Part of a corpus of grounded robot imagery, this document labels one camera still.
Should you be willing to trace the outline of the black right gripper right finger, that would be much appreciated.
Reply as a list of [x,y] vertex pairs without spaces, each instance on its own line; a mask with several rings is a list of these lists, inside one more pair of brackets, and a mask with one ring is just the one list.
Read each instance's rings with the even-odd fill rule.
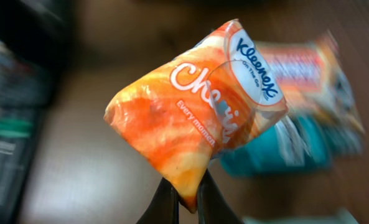
[[243,224],[226,203],[208,170],[197,191],[197,208],[199,224]]

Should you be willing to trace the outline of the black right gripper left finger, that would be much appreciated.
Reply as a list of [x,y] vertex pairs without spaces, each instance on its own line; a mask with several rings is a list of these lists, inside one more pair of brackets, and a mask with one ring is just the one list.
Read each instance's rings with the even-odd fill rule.
[[162,178],[146,211],[136,224],[178,224],[179,195],[172,184]]

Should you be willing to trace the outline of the blue Listerine mouthwash bottle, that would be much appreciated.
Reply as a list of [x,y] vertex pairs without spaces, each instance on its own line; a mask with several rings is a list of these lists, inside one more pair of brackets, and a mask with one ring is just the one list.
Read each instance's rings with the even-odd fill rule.
[[363,151],[363,135],[341,124],[310,116],[285,117],[248,144],[220,158],[235,177],[310,172],[329,168],[335,157]]

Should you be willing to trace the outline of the orange Kleenex tissue pack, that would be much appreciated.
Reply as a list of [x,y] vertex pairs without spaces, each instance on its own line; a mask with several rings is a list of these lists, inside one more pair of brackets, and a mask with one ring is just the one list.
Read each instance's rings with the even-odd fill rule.
[[287,111],[271,69],[233,19],[117,92],[104,119],[195,212],[209,162],[256,139]]

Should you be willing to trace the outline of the yellow snack chip bag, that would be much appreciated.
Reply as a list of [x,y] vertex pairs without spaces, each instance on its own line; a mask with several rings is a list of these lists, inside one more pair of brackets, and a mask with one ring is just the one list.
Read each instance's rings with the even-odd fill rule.
[[289,105],[289,115],[309,114],[363,134],[350,82],[342,70],[339,45],[330,31],[303,43],[255,43]]

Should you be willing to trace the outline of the mint green wipes pack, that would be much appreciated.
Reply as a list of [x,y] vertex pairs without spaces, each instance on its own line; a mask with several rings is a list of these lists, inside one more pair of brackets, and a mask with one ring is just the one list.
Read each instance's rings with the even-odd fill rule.
[[314,217],[291,217],[275,220],[257,220],[244,217],[244,224],[358,224],[358,221],[346,209],[340,209],[334,215]]

